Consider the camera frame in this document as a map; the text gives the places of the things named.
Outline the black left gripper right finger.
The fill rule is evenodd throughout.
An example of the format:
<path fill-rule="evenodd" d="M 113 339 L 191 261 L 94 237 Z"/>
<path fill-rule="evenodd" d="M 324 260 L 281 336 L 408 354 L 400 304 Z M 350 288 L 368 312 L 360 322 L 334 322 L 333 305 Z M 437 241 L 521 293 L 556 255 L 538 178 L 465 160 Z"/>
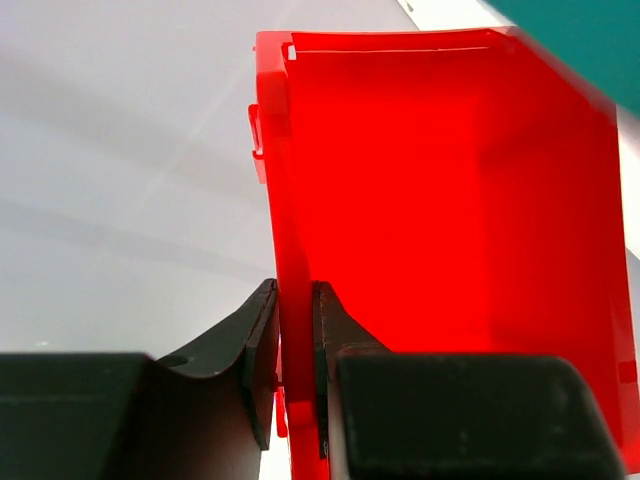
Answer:
<path fill-rule="evenodd" d="M 329 456 L 329 385 L 336 378 L 336 359 L 343 350 L 389 352 L 374 335 L 348 314 L 329 282 L 312 283 L 312 325 L 316 419 L 319 454 Z"/>

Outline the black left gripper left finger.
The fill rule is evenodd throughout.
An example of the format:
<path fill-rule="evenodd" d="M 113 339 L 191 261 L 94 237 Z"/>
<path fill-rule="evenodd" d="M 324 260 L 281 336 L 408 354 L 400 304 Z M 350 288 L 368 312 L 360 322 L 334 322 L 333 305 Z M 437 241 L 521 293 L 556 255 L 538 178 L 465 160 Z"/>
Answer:
<path fill-rule="evenodd" d="M 277 282 L 268 278 L 236 311 L 157 363 L 195 379 L 219 378 L 235 371 L 256 444 L 267 450 L 278 348 Z"/>

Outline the red plastic bin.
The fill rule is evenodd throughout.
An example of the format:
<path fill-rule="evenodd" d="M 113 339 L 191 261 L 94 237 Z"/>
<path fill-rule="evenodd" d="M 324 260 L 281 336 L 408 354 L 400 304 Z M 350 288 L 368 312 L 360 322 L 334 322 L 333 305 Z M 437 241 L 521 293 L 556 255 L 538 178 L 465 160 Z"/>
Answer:
<path fill-rule="evenodd" d="M 264 31 L 269 196 L 296 479 L 622 479 L 639 373 L 613 104 L 514 29 Z M 343 350 L 319 454 L 312 283 Z"/>

